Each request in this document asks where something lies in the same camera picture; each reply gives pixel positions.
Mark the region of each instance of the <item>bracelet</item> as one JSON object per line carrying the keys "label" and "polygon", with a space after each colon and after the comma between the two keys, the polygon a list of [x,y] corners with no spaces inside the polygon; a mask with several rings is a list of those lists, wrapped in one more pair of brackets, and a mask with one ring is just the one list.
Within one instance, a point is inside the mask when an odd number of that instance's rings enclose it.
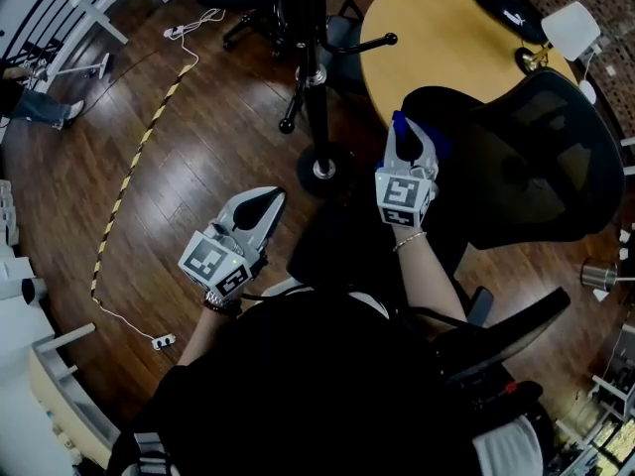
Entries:
{"label": "bracelet", "polygon": [[240,308],[240,299],[221,299],[212,291],[207,292],[203,304],[214,312],[229,315],[231,317],[238,317],[242,313],[242,308]]}
{"label": "bracelet", "polygon": [[409,236],[408,238],[406,238],[403,242],[398,243],[397,245],[395,245],[395,248],[393,249],[393,252],[397,252],[399,249],[401,249],[404,245],[406,245],[408,242],[414,240],[415,238],[418,238],[420,236],[426,236],[426,231],[419,231],[417,234],[414,234],[412,236]]}

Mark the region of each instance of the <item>wrist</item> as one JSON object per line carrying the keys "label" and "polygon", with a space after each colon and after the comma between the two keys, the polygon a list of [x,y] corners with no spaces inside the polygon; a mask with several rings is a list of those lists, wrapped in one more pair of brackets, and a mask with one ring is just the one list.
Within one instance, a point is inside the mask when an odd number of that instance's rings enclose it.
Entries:
{"label": "wrist", "polygon": [[235,318],[242,313],[241,303],[240,297],[221,298],[212,291],[208,291],[203,304],[208,310],[213,310],[220,315]]}
{"label": "wrist", "polygon": [[397,241],[397,243],[399,243],[401,241],[404,241],[406,238],[410,238],[411,236],[415,236],[416,234],[421,233],[422,228],[393,226],[393,232],[395,233],[395,240]]}
{"label": "wrist", "polygon": [[204,308],[200,313],[199,322],[205,326],[220,327],[233,319],[234,317],[230,315],[222,314],[216,310],[212,310],[211,308]]}

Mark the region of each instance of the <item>shoe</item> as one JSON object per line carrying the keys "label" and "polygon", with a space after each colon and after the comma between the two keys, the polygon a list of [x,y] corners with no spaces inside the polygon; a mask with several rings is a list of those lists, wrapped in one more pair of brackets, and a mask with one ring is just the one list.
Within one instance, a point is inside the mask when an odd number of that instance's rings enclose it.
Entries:
{"label": "shoe", "polygon": [[83,100],[80,100],[79,102],[75,102],[70,107],[70,112],[68,113],[68,116],[66,116],[66,120],[73,120],[77,118],[77,116],[79,116],[79,113],[81,113],[82,109],[83,109]]}
{"label": "shoe", "polygon": [[75,123],[75,120],[77,119],[77,117],[81,114],[81,110],[83,109],[83,100],[80,100],[79,102],[75,102],[71,107],[70,107],[70,111],[68,112],[68,116],[65,118],[65,120],[63,121],[63,127],[65,129],[67,129],[68,127],[70,127],[73,123]]}

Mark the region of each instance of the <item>hand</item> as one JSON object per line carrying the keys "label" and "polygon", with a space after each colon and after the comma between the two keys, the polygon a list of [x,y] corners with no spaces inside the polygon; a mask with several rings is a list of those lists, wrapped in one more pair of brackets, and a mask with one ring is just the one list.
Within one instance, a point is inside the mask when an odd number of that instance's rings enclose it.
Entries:
{"label": "hand", "polygon": [[9,67],[2,74],[3,79],[23,79],[33,75],[33,69],[28,67]]}

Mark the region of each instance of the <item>lamp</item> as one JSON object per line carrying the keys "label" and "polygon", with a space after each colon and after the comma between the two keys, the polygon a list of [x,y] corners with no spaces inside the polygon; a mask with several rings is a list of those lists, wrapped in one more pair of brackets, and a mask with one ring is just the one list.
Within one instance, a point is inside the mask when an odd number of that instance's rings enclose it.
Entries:
{"label": "lamp", "polygon": [[529,74],[543,64],[551,48],[556,48],[569,61],[576,60],[595,40],[600,31],[591,13],[579,2],[572,2],[541,22],[547,45],[533,53],[527,48],[516,50],[516,63]]}

